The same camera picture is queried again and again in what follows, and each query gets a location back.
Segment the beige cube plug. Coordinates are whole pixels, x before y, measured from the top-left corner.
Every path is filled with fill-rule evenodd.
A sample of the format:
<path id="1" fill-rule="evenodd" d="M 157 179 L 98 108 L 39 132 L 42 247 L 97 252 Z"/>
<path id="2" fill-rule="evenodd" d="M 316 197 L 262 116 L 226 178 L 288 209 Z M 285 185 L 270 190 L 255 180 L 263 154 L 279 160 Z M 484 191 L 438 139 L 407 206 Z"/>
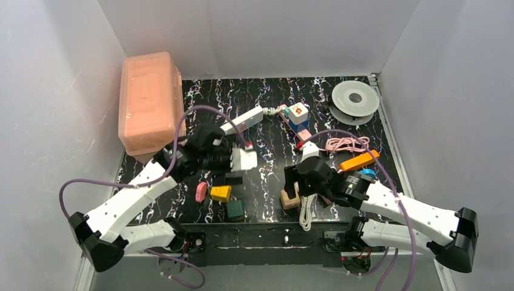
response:
<path id="1" fill-rule="evenodd" d="M 281 203 L 282 203 L 282 208 L 284 210 L 295 209 L 301 205 L 301 199 L 299 197 L 299 187 L 298 187 L 297 182 L 294 183 L 294 190 L 295 190 L 294 198 L 289 198 L 287 192 L 284 189 L 281 190 Z"/>

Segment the orange power bank socket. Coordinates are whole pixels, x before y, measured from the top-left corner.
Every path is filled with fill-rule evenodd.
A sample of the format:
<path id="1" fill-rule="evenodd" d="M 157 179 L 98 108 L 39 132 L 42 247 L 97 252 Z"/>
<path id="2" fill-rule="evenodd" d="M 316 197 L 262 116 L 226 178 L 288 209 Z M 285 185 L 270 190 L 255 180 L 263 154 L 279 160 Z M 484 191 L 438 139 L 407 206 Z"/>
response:
<path id="1" fill-rule="evenodd" d="M 371 153 L 365 152 L 354 158 L 348 159 L 340 163 L 338 169 L 347 172 L 353 170 L 359 170 L 370 164 L 375 163 L 375 158 L 379 158 L 380 154 L 376 150 L 372 150 Z"/>

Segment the pink power strip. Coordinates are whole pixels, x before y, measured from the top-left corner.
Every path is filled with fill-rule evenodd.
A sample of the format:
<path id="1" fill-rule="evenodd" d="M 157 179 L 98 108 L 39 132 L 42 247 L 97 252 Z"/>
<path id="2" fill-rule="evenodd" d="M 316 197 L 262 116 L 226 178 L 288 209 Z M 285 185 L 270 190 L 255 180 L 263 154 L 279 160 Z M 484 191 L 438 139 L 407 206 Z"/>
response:
<path id="1" fill-rule="evenodd" d="M 289 126 L 301 142 L 305 142 L 312 134 L 309 132 L 310 113 L 308 107 L 298 102 L 291 106 L 285 104 L 279 107 L 278 115 Z"/>

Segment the light blue cube socket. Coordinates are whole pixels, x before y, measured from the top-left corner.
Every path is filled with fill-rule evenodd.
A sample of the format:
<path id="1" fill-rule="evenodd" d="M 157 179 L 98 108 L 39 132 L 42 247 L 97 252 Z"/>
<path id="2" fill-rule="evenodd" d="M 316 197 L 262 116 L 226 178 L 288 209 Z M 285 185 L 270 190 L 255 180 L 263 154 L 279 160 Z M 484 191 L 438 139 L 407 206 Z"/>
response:
<path id="1" fill-rule="evenodd" d="M 376 172 L 372 169 L 363 169 L 363 170 L 360 170 L 359 173 L 362 175 L 365 175 L 365 176 L 369 176 L 372 179 L 376 179 L 376 177 L 377 177 Z"/>

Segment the white cartoon cube plug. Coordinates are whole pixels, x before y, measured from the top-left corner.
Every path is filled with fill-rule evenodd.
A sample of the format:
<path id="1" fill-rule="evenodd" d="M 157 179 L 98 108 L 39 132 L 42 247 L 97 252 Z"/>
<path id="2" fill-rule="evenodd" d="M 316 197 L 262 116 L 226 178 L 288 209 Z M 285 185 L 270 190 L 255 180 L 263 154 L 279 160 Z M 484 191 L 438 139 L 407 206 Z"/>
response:
<path id="1" fill-rule="evenodd" d="M 288 119 L 294 124 L 299 125 L 305 122 L 309 117 L 308 108 L 301 102 L 288 107 Z"/>

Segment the white power strip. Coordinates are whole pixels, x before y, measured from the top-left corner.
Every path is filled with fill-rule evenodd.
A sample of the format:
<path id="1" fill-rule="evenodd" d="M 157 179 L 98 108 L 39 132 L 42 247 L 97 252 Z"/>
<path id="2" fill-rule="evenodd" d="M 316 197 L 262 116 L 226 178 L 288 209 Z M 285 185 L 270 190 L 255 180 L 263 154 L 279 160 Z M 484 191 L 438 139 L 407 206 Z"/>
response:
<path id="1" fill-rule="evenodd" d="M 223 130 L 226 135 L 236 134 L 237 130 L 243 132 L 248 128 L 260 123 L 263 120 L 263 117 L 264 110 L 261 106 L 258 105 L 255 108 L 233 119 L 232 122 L 236 127 L 233 127 L 231 123 L 227 121 L 222 126 L 220 126 L 220 129 Z"/>

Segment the pink plastic storage box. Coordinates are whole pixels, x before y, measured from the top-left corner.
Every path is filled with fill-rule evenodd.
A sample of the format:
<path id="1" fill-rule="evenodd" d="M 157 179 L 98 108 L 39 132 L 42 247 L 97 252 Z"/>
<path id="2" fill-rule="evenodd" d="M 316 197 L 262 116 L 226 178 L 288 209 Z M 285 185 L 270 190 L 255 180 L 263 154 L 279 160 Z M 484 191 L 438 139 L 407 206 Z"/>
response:
<path id="1" fill-rule="evenodd" d="M 124 60 L 118 136 L 126 154 L 145 164 L 176 136 L 185 136 L 181 73 L 167 52 Z"/>

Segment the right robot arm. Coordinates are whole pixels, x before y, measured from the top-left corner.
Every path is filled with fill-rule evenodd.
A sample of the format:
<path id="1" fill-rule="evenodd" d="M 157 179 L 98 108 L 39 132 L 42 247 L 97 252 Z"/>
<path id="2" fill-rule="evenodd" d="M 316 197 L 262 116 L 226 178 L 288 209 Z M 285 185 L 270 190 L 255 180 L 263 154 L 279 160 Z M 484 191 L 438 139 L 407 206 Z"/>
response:
<path id="1" fill-rule="evenodd" d="M 441 209 L 409 198 L 382 185 L 363 172 L 340 172 L 319 157 L 309 157 L 284 168 L 287 194 L 321 195 L 338 206 L 375 213 L 389 218 L 380 222 L 366 217 L 352 218 L 341 235 L 325 238 L 328 249 L 392 247 L 431 256 L 443 266 L 460 273 L 473 268 L 479 237 L 477 213 L 463 207 Z"/>

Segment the green cube plug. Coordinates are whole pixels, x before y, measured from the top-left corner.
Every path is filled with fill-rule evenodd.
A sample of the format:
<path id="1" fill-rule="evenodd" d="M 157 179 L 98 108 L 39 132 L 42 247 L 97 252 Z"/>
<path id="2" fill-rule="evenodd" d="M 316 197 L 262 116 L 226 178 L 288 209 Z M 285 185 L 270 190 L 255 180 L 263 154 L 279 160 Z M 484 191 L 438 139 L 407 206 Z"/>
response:
<path id="1" fill-rule="evenodd" d="M 245 220 L 242 201 L 235 200 L 227 203 L 227 219 L 229 222 L 240 222 Z"/>

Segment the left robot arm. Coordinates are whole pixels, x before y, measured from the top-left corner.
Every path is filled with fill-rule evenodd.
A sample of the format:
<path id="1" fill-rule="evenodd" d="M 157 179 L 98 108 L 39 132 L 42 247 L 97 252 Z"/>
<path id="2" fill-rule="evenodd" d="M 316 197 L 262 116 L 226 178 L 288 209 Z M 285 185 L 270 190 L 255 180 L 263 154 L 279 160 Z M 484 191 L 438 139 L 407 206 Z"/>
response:
<path id="1" fill-rule="evenodd" d="M 153 247 L 181 248 L 187 232 L 177 219 L 130 226 L 132 219 L 183 180 L 207 170 L 214 175 L 254 169 L 257 154 L 250 142 L 235 146 L 235 135 L 215 125 L 201 125 L 158 151 L 129 184 L 97 208 L 68 217 L 75 241 L 97 272 L 115 266 L 126 254 Z"/>

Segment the yellow cube plug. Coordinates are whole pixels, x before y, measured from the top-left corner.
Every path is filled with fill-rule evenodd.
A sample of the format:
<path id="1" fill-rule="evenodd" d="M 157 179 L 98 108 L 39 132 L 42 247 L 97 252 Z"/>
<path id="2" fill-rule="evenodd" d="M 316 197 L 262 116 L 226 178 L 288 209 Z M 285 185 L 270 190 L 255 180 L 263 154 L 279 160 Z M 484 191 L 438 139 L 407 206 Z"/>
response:
<path id="1" fill-rule="evenodd" d="M 213 186 L 210 190 L 210 197 L 214 201 L 228 202 L 231 192 L 231 186 Z"/>

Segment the pink cube plug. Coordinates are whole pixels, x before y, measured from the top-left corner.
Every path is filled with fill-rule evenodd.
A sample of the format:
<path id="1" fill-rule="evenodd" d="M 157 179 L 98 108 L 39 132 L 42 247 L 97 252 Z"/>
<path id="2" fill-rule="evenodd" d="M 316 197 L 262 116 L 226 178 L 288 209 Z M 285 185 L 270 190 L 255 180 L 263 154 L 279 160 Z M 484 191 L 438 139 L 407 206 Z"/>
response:
<path id="1" fill-rule="evenodd" d="M 196 187 L 195 201 L 202 203 L 207 196 L 208 184 L 206 182 L 200 182 Z"/>

